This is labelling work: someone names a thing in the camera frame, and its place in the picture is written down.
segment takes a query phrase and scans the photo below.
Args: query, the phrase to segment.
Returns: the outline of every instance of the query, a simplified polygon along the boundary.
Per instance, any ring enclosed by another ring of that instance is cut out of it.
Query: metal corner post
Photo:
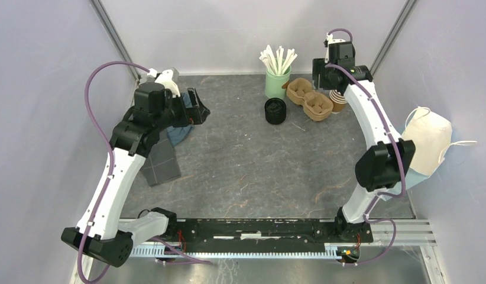
[[[127,62],[133,62],[132,58],[130,57],[130,54],[128,53],[127,49],[125,48],[125,45],[123,44],[123,41],[119,37],[119,34],[112,24],[111,18],[105,11],[105,8],[102,4],[101,0],[89,0],[90,4],[92,4],[93,9],[95,10],[95,13],[99,17],[100,21],[102,22],[103,27],[105,28],[107,34],[109,35],[109,38],[111,39],[112,43],[116,47],[116,50],[119,53],[119,56],[123,61]],[[130,74],[133,76],[133,78],[138,81],[140,76],[137,72],[137,70],[134,67],[128,66],[128,70],[130,71]]]
[[[398,15],[398,18],[396,18],[393,27],[391,27],[389,34],[384,40],[383,46],[375,57],[374,63],[370,67],[370,73],[372,73],[372,75],[374,75],[377,72],[377,69],[379,69],[379,67],[381,66],[381,63],[389,52],[389,49],[391,49],[391,46],[393,46],[394,40],[400,33],[401,28],[403,28],[403,26],[405,25],[405,22],[407,21],[410,13],[414,9],[417,2],[418,0],[407,0],[405,5],[403,5],[403,8],[400,11],[400,15]]]

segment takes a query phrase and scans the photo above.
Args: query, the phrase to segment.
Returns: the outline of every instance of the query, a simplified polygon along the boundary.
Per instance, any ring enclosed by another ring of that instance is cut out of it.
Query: green container
[[[283,86],[290,80],[290,69],[291,66],[287,69],[284,75],[276,76],[269,73],[269,70],[265,73],[265,95],[268,98],[279,98],[284,99],[287,88],[283,88]]]

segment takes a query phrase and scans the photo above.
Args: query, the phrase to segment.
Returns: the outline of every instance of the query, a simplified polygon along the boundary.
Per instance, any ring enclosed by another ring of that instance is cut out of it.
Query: brown object
[[[292,81],[287,88],[287,97],[294,104],[301,105],[306,115],[314,121],[324,120],[332,113],[332,101],[324,94],[313,91],[306,79]]]
[[[330,96],[330,100],[333,103],[333,109],[332,109],[333,114],[339,113],[341,110],[343,110],[346,107],[346,104],[348,102],[337,91],[331,90],[329,96]]]

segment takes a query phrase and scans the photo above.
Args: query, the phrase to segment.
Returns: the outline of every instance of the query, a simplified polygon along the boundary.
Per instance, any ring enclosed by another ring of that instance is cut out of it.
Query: black round container
[[[265,120],[270,124],[280,124],[287,118],[287,105],[282,99],[268,99],[264,104]]]

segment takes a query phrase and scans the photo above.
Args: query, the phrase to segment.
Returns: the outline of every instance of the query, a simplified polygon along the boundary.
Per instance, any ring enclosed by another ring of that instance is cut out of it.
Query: white wall
[[[375,76],[393,124],[426,106],[452,121],[452,148],[413,189],[450,283],[486,283],[486,1],[419,1]]]
[[[370,67],[405,0],[102,2],[136,63],[207,74],[264,72],[258,57],[267,44],[295,48],[292,72],[310,73],[338,27],[352,31],[357,63]]]
[[[88,1],[0,1],[0,283],[67,283],[76,225],[105,164],[83,89],[119,60]],[[108,135],[131,100],[125,67],[90,89]]]

